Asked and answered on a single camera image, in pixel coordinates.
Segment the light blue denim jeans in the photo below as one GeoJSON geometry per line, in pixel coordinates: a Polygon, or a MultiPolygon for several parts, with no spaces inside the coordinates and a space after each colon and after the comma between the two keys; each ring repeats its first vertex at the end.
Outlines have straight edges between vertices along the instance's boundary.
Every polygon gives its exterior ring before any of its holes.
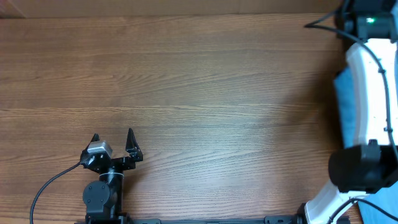
{"type": "MultiPolygon", "coordinates": [[[[356,118],[353,77],[350,69],[345,68],[338,72],[333,84],[337,98],[343,147],[348,148],[353,146],[356,118]]],[[[381,189],[376,194],[371,194],[366,200],[381,207],[387,213],[397,216],[397,184],[381,189]]],[[[366,203],[359,202],[358,206],[364,224],[397,223],[366,203]]]]}

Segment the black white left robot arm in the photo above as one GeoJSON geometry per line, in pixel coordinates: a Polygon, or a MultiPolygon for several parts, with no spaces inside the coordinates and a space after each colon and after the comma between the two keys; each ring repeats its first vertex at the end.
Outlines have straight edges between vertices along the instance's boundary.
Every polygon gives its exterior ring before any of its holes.
{"type": "Polygon", "coordinates": [[[136,168],[130,156],[112,158],[111,146],[94,134],[82,151],[80,164],[99,175],[84,189],[82,199],[86,205],[85,223],[132,223],[123,211],[124,171],[136,168]]]}

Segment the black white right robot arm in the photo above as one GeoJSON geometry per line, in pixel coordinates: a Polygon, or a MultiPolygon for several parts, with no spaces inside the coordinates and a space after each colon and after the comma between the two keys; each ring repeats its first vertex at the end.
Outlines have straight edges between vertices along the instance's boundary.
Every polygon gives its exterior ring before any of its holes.
{"type": "Polygon", "coordinates": [[[397,2],[343,1],[331,15],[348,64],[336,79],[346,146],[313,200],[264,223],[348,223],[345,211],[397,182],[397,2]]]}

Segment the brown cardboard back panel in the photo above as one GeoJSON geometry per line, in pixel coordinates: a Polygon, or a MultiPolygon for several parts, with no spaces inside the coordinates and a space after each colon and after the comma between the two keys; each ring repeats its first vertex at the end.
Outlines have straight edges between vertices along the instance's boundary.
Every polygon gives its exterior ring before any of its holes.
{"type": "Polygon", "coordinates": [[[338,5],[338,0],[1,0],[1,17],[321,13],[338,5]]]}

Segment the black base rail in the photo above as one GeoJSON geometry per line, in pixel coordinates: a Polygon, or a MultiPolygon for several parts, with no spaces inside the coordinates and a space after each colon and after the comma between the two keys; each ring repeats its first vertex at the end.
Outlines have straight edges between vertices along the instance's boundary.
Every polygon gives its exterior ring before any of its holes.
{"type": "Polygon", "coordinates": [[[207,219],[207,220],[160,220],[122,218],[116,220],[80,221],[84,223],[130,223],[130,224],[305,224],[306,221],[300,215],[271,215],[264,218],[235,218],[235,219],[207,219]]]}

